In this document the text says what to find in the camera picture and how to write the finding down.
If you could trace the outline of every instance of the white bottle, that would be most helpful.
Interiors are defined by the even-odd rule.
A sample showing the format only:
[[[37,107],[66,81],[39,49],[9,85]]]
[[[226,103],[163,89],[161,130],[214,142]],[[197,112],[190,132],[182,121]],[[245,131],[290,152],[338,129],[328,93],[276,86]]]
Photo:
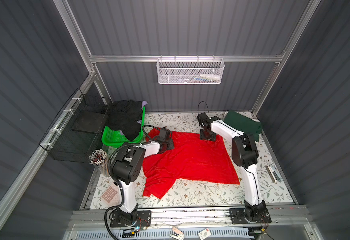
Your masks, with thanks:
[[[201,74],[200,76],[202,78],[220,81],[220,75],[216,75],[216,74]]]

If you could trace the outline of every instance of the green plastic basket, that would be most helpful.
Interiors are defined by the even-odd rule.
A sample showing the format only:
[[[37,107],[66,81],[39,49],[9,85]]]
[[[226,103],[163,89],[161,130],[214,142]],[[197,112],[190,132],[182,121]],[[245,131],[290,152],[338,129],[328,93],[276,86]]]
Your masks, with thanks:
[[[146,111],[146,108],[143,107],[143,113],[142,113],[142,126],[144,125],[144,113]],[[129,143],[138,143],[142,140],[144,136],[142,127],[140,127],[139,136],[137,136],[133,141],[129,142],[128,139],[120,134],[120,131],[114,131],[111,130],[109,127],[105,126],[103,135],[102,135],[102,142],[104,145],[112,146],[112,147],[120,147],[123,143],[129,142]]]

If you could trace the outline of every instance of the floral tablecloth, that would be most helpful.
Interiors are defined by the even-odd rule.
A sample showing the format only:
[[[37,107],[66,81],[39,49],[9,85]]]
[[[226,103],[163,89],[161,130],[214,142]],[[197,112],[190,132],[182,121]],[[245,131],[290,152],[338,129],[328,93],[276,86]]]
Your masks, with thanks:
[[[250,112],[239,112],[249,118],[252,118]],[[146,114],[145,124],[166,127],[169,130],[178,132],[200,132],[199,124],[196,120],[197,113],[167,113],[167,114]],[[223,118],[224,112],[210,113],[210,116],[218,116]],[[231,156],[231,142],[224,140],[228,154]],[[293,202],[287,187],[282,182],[273,183],[265,169],[266,165],[276,168],[271,155],[264,144],[262,136],[256,143],[259,151],[257,164],[257,174],[259,178],[260,192],[267,203],[274,202]],[[233,163],[239,180],[241,181],[241,173],[239,167]],[[135,181],[135,197],[138,207],[178,207],[178,206],[206,206],[206,205],[230,205],[243,204],[244,187],[235,184],[217,184],[206,181],[192,181],[178,179],[162,198],[151,195],[143,197],[144,185],[146,177],[143,169],[140,171],[139,177]],[[108,206],[101,200],[101,194],[111,185],[115,189],[117,187],[112,184],[110,177],[100,176],[95,195],[91,202],[90,209],[106,209]]]

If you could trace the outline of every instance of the red towel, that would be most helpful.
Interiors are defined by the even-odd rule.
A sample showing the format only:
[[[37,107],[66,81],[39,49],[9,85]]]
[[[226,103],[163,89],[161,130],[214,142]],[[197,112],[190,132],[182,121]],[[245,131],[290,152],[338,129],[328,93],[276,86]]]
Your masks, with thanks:
[[[156,129],[149,132],[151,137],[158,134]],[[212,142],[200,140],[197,133],[172,132],[172,139],[175,149],[144,158],[147,182],[143,196],[153,194],[161,199],[179,178],[239,184],[221,136],[216,135]]]

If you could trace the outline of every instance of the folded green towel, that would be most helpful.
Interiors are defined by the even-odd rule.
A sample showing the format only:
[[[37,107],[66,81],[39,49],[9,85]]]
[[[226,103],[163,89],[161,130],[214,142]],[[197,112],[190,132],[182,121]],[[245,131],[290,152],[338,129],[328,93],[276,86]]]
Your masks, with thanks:
[[[234,111],[229,111],[223,121],[236,130],[252,133],[255,141],[259,141],[259,134],[263,129],[261,122],[256,122]]]

